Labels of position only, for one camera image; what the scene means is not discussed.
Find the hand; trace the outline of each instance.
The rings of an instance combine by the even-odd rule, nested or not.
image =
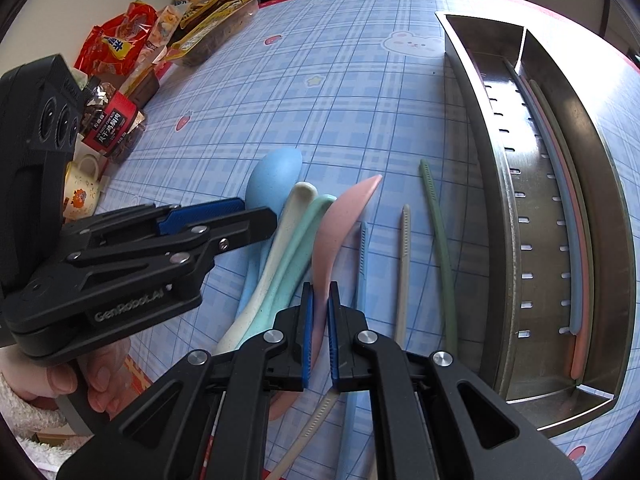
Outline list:
[[[126,338],[78,359],[89,385],[89,405],[112,418],[135,397],[129,388],[131,374],[124,367],[129,348]],[[39,408],[55,409],[51,399],[70,394],[78,387],[78,378],[68,364],[39,367],[16,345],[0,348],[0,372],[19,397]]]

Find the yellow label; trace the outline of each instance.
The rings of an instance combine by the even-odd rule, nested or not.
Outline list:
[[[111,53],[118,60],[123,60],[132,47],[129,41],[113,38],[112,36],[103,36],[102,42],[107,44]]]

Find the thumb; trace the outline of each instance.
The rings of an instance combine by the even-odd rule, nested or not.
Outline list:
[[[16,345],[0,349],[0,372],[9,387],[24,400],[70,394],[78,387],[76,374],[69,365],[39,367]]]

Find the table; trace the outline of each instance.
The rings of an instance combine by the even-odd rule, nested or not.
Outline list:
[[[405,347],[429,354],[441,344],[442,319],[433,230],[418,177],[418,162],[425,156],[436,178],[452,253],[460,359],[477,369],[488,295],[484,194],[436,10],[522,23],[546,42],[586,107],[597,111],[593,121],[616,161],[634,240],[640,241],[640,110],[632,105],[640,100],[640,76],[594,34],[521,0],[270,2],[197,70],[172,68],[165,76],[145,109],[145,137],[113,177],[100,210],[243,196],[257,161],[281,146],[297,146],[303,153],[300,180],[320,193],[337,196],[381,173],[383,183],[362,218],[372,226],[367,320],[372,329],[392,333],[399,220],[402,205],[409,203],[412,262]],[[601,56],[606,65],[600,64]],[[599,66],[609,68],[599,72]],[[344,304],[351,304],[354,294],[357,247],[355,228],[333,273]],[[133,338],[131,355],[152,380],[190,349],[214,348],[233,321],[245,270],[245,251],[217,258],[198,309]],[[615,409],[552,439],[576,459],[584,478],[606,462],[640,408],[638,337],[633,347]],[[309,390],[270,424],[266,468],[282,457],[330,387],[328,369],[325,338]],[[365,478],[372,460],[368,396],[358,395],[350,479]],[[334,477],[343,413],[339,402],[287,479]]]

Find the mug handle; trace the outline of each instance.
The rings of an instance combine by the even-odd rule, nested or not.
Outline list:
[[[80,157],[80,160],[78,160],[78,168],[82,171],[82,163],[86,160],[90,160],[92,162],[92,164],[94,165],[94,174],[92,175],[92,177],[94,178],[94,180],[98,180],[98,177],[100,176],[100,165],[98,164],[98,159],[95,158],[93,155],[91,155],[91,153],[85,153],[83,156]]]

